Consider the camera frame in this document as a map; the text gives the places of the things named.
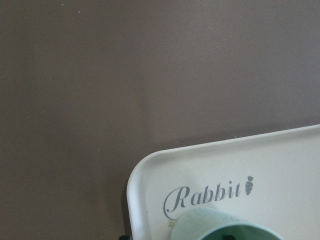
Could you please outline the green cup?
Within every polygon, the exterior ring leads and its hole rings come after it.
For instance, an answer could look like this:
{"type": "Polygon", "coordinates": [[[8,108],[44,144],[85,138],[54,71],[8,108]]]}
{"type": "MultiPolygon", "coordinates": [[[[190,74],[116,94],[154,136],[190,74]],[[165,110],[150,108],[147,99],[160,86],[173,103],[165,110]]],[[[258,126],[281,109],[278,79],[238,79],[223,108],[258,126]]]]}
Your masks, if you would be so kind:
{"type": "Polygon", "coordinates": [[[194,208],[175,222],[171,240],[282,240],[278,233],[211,208],[194,208]]]}

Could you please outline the cream rabbit tray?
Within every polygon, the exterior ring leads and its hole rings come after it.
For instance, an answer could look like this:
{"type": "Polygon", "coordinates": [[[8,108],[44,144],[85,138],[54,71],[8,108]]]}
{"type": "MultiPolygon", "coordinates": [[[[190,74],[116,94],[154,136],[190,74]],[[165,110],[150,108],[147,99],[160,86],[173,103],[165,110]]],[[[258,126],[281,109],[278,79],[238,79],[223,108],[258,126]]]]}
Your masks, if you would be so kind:
{"type": "Polygon", "coordinates": [[[286,240],[320,237],[318,125],[162,150],[127,184],[135,240],[168,240],[175,220],[213,208],[286,240]]]}

